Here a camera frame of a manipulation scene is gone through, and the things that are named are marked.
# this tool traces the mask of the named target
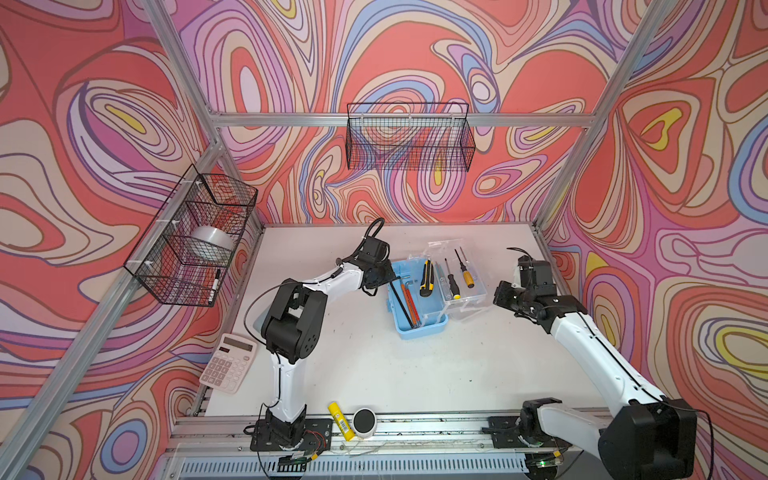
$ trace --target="black lid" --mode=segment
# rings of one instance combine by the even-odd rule
[[[368,433],[376,424],[376,417],[368,409],[359,410],[352,419],[355,430],[359,433]]]

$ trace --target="robotic arm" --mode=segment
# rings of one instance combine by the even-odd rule
[[[389,244],[376,238],[383,226],[383,218],[374,220],[352,255],[336,259],[335,269],[302,282],[284,280],[270,308],[257,320],[262,321],[266,348],[275,354],[277,399],[266,411],[266,423],[270,438],[281,446],[291,448],[303,437],[304,359],[317,345],[327,303],[357,289],[374,296],[380,286],[397,278],[389,261]]]
[[[540,325],[587,373],[613,415],[605,422],[557,399],[523,403],[522,439],[564,439],[598,457],[616,480],[671,480],[694,471],[696,410],[667,399],[608,342],[573,296],[559,296],[549,262],[518,259],[520,287],[502,281],[493,303]]]

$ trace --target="pink calculator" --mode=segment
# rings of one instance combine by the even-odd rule
[[[248,339],[224,333],[200,383],[226,393],[235,393],[248,373],[258,344]]]

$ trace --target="screwdriver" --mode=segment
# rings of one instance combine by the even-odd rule
[[[462,262],[462,258],[458,255],[458,252],[456,252],[456,258],[458,258],[458,264],[461,266],[462,272],[464,272],[464,281],[469,288],[474,288],[475,279],[473,279],[472,274],[467,271],[467,266]]]
[[[462,296],[458,293],[458,285],[456,284],[456,280],[453,278],[453,273],[451,273],[451,267],[448,265],[448,259],[445,259],[445,268],[448,271],[448,283],[451,286],[451,294],[453,295],[454,300],[458,300],[462,298]]]

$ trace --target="glue stick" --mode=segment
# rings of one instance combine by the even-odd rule
[[[328,405],[328,411],[331,412],[331,416],[336,420],[336,424],[339,426],[339,430],[344,435],[344,439],[348,442],[355,437],[355,432],[349,427],[349,423],[346,421],[344,414],[341,413],[341,409],[336,402]]]

